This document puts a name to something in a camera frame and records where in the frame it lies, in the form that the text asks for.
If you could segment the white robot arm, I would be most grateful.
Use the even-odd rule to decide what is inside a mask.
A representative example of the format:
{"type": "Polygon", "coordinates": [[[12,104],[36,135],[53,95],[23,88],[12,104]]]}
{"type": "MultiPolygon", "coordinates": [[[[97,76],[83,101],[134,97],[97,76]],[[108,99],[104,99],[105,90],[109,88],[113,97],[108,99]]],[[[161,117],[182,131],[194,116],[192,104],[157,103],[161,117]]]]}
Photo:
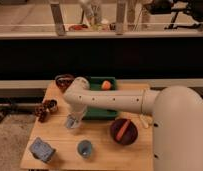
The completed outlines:
{"type": "Polygon", "coordinates": [[[92,91],[77,77],[64,100],[75,126],[89,107],[152,115],[154,171],[203,171],[203,99],[193,89],[92,91]]]}

